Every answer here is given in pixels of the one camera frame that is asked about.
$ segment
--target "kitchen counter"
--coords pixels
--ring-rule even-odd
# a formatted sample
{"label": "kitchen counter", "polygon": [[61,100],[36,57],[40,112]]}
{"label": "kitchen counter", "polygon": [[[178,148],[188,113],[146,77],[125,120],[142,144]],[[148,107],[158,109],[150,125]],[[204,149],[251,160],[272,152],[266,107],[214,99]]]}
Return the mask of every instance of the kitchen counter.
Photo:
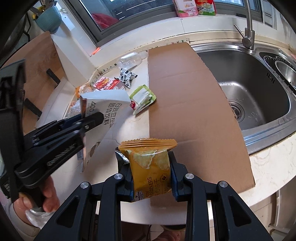
{"label": "kitchen counter", "polygon": [[[132,88],[128,90],[129,94],[139,85],[148,85],[147,59],[144,59],[133,72],[138,74],[138,77],[132,81]],[[104,76],[117,77],[118,75],[119,69],[112,69]],[[80,162],[74,156],[52,175],[61,202],[81,182],[89,181],[91,184],[95,184],[103,182],[109,176],[117,173],[117,160],[114,149],[122,141],[149,136],[149,112],[145,111],[134,117],[132,111],[129,108],[124,111],[121,120],[116,122],[109,130],[83,173],[80,173]],[[294,144],[296,145],[295,134],[250,156],[256,185],[240,193],[241,198],[248,206],[269,197],[296,176],[296,148],[294,148]],[[210,202],[208,202],[208,208],[210,227],[212,227],[213,214]],[[126,222],[142,224],[183,224],[186,223],[186,207],[151,207],[149,199],[134,203],[122,202],[121,219]]]}

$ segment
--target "red food box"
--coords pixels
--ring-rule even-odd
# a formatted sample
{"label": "red food box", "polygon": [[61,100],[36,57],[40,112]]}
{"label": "red food box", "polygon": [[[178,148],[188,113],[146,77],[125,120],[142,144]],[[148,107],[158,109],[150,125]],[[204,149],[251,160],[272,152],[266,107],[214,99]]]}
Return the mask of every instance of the red food box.
{"label": "red food box", "polygon": [[101,77],[94,84],[96,90],[121,90],[124,89],[124,84],[120,80]]}

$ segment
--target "clear plastic bottle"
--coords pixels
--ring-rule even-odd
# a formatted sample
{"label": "clear plastic bottle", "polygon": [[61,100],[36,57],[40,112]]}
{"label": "clear plastic bottle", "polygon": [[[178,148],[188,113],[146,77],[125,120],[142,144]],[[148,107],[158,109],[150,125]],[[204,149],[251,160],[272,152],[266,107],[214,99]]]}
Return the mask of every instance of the clear plastic bottle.
{"label": "clear plastic bottle", "polygon": [[148,52],[142,51],[140,53],[132,52],[128,53],[117,60],[117,67],[125,70],[129,70],[140,63],[142,60],[148,57]]}

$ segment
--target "yellow snack bag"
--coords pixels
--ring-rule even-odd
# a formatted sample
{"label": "yellow snack bag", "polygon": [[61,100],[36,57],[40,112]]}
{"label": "yellow snack bag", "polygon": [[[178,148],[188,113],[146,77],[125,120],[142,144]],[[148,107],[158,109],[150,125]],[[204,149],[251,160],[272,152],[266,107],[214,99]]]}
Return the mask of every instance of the yellow snack bag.
{"label": "yellow snack bag", "polygon": [[176,146],[174,139],[145,138],[121,143],[119,150],[131,165],[135,201],[171,189],[168,150]]}

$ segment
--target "stainless steel sink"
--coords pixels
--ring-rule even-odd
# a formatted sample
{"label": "stainless steel sink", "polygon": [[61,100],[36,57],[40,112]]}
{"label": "stainless steel sink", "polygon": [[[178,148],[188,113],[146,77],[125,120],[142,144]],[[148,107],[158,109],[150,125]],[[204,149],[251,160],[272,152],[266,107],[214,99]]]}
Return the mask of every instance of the stainless steel sink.
{"label": "stainless steel sink", "polygon": [[295,89],[264,60],[264,56],[270,53],[293,65],[280,49],[255,44],[254,50],[249,50],[237,42],[195,45],[192,48],[228,98],[249,154],[296,131]]}

